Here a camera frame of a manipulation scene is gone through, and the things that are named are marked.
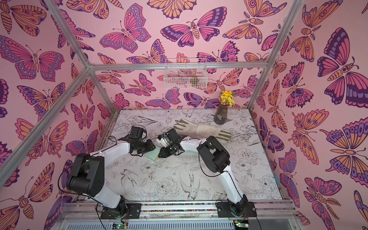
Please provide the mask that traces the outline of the mint jewelry box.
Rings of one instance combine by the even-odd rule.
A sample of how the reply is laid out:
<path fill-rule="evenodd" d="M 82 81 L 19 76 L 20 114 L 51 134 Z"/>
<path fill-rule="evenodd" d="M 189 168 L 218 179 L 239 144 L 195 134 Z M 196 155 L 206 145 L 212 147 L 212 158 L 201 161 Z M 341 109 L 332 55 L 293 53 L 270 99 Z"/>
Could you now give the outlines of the mint jewelry box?
<path fill-rule="evenodd" d="M 154 150 L 152 150 L 152 151 L 149 151 L 149 152 L 145 153 L 145 154 L 144 154 L 144 156 L 145 156 L 147 159 L 149 159 L 149 160 L 151 160 L 151 161 L 155 162 L 155 161 L 157 161 L 157 160 L 159 159 L 159 153 L 160 153 L 160 150 L 161 150 L 161 148 L 160 148 L 160 147 L 157 147 L 157 148 L 155 148 Z"/>

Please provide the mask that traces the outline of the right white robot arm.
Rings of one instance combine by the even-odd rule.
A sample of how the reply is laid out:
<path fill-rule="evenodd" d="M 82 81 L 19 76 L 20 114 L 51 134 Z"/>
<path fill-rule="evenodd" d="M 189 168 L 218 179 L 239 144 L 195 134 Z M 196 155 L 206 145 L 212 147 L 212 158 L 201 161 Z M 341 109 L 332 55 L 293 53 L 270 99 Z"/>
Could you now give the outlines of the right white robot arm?
<path fill-rule="evenodd" d="M 197 153 L 199 161 L 203 161 L 209 171 L 214 173 L 214 175 L 206 174 L 206 176 L 220 179 L 232 214 L 236 217 L 257 216 L 254 203 L 248 201 L 236 183 L 231 169 L 230 154 L 214 136 L 200 140 L 181 136 L 172 128 L 159 135 L 157 142 L 163 145 L 159 153 L 160 158 L 180 155 L 186 151 Z"/>

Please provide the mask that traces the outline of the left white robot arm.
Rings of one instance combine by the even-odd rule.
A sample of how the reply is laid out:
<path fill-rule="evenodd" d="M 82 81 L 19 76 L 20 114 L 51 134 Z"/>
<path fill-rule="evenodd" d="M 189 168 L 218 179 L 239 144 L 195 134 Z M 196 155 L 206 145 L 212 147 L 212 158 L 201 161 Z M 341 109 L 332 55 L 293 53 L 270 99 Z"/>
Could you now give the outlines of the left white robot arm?
<path fill-rule="evenodd" d="M 111 217 L 121 219 L 127 216 L 126 199 L 113 192 L 105 182 L 105 167 L 127 154 L 142 157 L 155 150 L 155 145 L 147 139 L 145 127 L 134 125 L 125 137 L 116 139 L 110 136 L 113 145 L 92 153 L 80 153 L 69 166 L 70 174 L 66 188 L 78 195 L 95 200 L 103 211 Z"/>

